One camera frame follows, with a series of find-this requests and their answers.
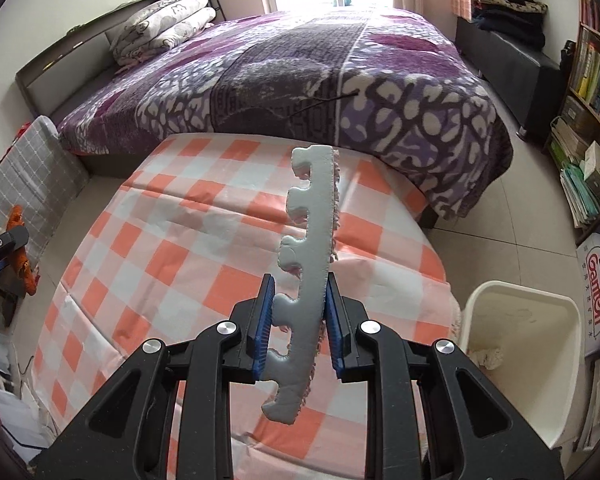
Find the folded white patterned quilt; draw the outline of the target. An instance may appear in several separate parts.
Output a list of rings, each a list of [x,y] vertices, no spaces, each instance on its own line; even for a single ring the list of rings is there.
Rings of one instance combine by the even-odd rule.
[[[209,0],[159,0],[128,18],[110,51],[120,70],[143,64],[191,40],[212,25]]]

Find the orange checkered tablecloth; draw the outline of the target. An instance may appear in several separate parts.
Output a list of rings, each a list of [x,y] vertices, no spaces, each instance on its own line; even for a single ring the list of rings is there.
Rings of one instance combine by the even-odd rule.
[[[264,274],[293,295],[279,269],[286,211],[298,184],[291,142],[265,136],[180,134],[163,141],[99,215],[68,263],[36,348],[32,382],[57,427],[82,408],[143,341],[197,336],[253,297]],[[425,197],[370,156],[339,154],[340,292],[402,337],[453,337],[460,307],[417,218]],[[271,422],[270,382],[230,389],[239,479],[361,478],[366,388],[345,385],[327,351],[292,425]]]

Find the orange brown peel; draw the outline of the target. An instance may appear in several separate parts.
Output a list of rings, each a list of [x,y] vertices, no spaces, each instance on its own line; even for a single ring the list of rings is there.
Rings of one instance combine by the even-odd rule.
[[[6,230],[10,231],[16,226],[25,226],[23,220],[23,208],[21,205],[15,205],[9,213],[6,224]],[[15,274],[23,281],[24,290],[29,296],[34,296],[38,289],[38,281],[40,274],[37,268],[32,268],[27,256],[26,248],[20,247],[15,249],[8,257],[8,261]]]

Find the grey grid fabric cover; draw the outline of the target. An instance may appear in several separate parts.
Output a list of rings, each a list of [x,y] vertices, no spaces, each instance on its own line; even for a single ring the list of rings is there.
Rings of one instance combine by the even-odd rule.
[[[69,204],[88,182],[79,159],[65,151],[54,123],[35,118],[0,163],[0,233],[12,207],[22,207],[29,232],[26,251],[37,264]]]

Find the purple patterned bed blanket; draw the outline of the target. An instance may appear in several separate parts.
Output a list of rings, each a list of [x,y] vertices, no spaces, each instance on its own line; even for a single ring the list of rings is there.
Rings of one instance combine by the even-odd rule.
[[[146,154],[175,133],[260,134],[348,148],[463,218],[514,149],[454,44],[399,9],[272,13],[215,25],[136,64],[58,127],[80,155]]]

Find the wooden bookshelf with books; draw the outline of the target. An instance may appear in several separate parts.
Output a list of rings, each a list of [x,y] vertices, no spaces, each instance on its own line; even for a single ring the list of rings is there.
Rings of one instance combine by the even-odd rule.
[[[562,49],[566,92],[545,147],[581,243],[600,224],[600,5],[579,0],[579,6],[577,39]]]

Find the white plastic trash bin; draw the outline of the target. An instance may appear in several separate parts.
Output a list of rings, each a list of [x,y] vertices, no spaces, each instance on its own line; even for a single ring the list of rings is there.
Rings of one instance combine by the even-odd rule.
[[[583,361],[581,313],[572,299],[485,282],[466,302],[458,344],[547,446],[572,438]]]

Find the white foam notched strip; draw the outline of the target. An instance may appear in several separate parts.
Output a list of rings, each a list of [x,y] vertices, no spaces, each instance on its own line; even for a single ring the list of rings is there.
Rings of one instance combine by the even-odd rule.
[[[272,321],[290,330],[285,354],[268,350],[262,379],[276,382],[275,396],[262,405],[272,422],[292,425],[309,394],[321,340],[328,272],[335,258],[334,233],[339,222],[339,165],[336,151],[327,145],[294,148],[294,175],[306,182],[287,193],[289,219],[304,227],[304,235],[280,240],[278,266],[299,280],[297,296],[277,294]]]

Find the dark bed headboard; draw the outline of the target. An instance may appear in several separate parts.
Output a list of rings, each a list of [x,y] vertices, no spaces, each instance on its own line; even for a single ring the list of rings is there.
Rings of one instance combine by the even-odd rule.
[[[15,82],[31,115],[59,122],[91,93],[106,86],[117,70],[110,48],[122,25],[156,1],[123,3],[73,27],[20,68]]]

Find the dark low bench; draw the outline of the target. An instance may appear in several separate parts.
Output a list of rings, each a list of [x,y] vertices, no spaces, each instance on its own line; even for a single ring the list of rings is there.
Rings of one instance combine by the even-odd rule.
[[[565,92],[558,65],[544,53],[464,18],[456,22],[455,45],[508,107],[519,135],[544,143]]]

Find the pile of folded clothes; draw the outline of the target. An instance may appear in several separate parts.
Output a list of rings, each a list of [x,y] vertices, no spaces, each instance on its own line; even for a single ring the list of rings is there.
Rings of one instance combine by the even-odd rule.
[[[520,44],[542,51],[548,5],[535,0],[470,0],[471,21],[478,29],[498,32]]]

